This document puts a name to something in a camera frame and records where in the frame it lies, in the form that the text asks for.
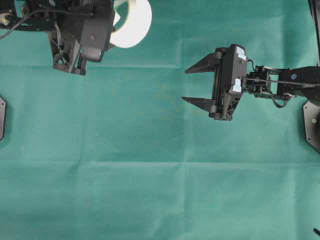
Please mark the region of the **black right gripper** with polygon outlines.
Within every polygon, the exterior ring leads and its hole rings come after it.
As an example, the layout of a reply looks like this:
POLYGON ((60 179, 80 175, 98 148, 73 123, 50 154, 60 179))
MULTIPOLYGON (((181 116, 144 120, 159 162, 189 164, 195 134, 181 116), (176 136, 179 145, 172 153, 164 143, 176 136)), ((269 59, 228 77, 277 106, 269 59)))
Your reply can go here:
POLYGON ((242 90, 241 95, 230 95, 222 86, 223 57, 227 53, 228 49, 229 47, 217 48, 215 52, 208 54, 196 64, 184 71, 185 74, 214 72, 212 99, 186 96, 182 96, 181 99, 206 112, 210 112, 209 116, 215 120, 232 120, 233 112, 235 111, 243 94, 242 90))

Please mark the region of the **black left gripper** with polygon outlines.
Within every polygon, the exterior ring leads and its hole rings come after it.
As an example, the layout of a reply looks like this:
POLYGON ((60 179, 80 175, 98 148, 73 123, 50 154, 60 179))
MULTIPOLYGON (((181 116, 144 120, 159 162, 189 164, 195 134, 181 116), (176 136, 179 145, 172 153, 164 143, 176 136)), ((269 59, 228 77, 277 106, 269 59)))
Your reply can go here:
MULTIPOLYGON (((84 20, 96 17, 108 18, 112 20, 112 32, 114 32, 114 2, 112 0, 62 0, 60 6, 71 14, 57 14, 54 28, 48 32, 53 68, 84 76, 86 64, 89 61, 81 56, 84 20)), ((109 42, 104 53, 113 47, 114 45, 109 42)))

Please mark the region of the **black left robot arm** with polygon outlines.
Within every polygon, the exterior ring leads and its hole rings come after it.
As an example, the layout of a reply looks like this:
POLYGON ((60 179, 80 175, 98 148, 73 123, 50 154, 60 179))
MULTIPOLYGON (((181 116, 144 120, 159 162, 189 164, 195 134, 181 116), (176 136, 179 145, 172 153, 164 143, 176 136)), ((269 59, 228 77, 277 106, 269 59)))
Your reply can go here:
POLYGON ((115 45, 114 2, 112 0, 14 0, 0 2, 0 27, 13 31, 45 32, 52 55, 52 67, 84 76, 87 62, 101 62, 115 45))

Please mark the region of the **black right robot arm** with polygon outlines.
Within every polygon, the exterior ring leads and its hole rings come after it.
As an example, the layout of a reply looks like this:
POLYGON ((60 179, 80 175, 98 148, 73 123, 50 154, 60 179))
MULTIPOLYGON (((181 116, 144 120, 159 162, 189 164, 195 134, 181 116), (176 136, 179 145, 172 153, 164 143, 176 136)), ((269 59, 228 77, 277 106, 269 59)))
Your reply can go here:
POLYGON ((285 107, 297 96, 312 104, 320 104, 320 68, 271 68, 256 66, 250 73, 245 49, 238 44, 216 48, 185 73, 213 72, 213 89, 210 99, 182 97, 182 99, 219 121, 230 121, 243 93, 256 98, 270 99, 277 108, 285 107))

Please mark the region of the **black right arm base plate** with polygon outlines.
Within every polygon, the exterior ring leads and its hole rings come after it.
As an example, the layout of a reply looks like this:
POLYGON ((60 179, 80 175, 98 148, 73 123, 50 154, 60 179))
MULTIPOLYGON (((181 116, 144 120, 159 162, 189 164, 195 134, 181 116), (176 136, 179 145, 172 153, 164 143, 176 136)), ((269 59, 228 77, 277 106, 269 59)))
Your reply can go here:
POLYGON ((320 152, 320 107, 307 101, 302 107, 306 142, 320 152))

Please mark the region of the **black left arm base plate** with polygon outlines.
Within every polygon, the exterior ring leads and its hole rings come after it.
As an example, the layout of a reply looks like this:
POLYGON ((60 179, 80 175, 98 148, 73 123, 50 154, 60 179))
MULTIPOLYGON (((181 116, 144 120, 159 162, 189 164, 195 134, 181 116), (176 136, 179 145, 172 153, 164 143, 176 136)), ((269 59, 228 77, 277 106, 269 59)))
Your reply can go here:
POLYGON ((6 119, 6 102, 0 97, 0 140, 4 137, 6 119))

